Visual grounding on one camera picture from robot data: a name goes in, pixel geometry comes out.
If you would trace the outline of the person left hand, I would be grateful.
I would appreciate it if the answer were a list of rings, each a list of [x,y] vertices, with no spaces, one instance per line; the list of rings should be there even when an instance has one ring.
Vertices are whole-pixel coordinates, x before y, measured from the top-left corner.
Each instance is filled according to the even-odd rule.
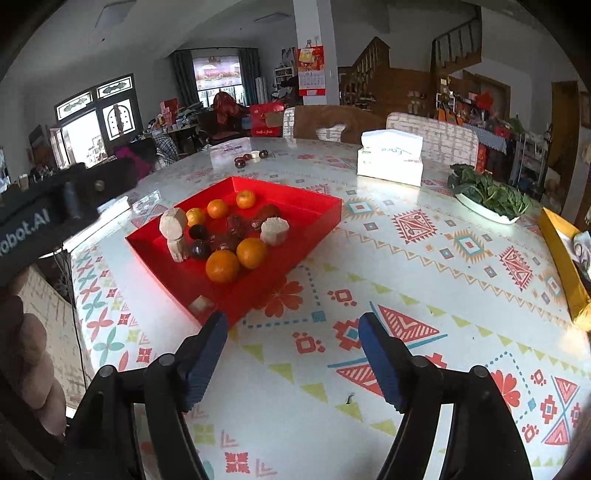
[[[1,373],[45,431],[62,437],[66,431],[66,400],[47,352],[47,332],[40,319],[24,311],[25,269],[1,288]]]

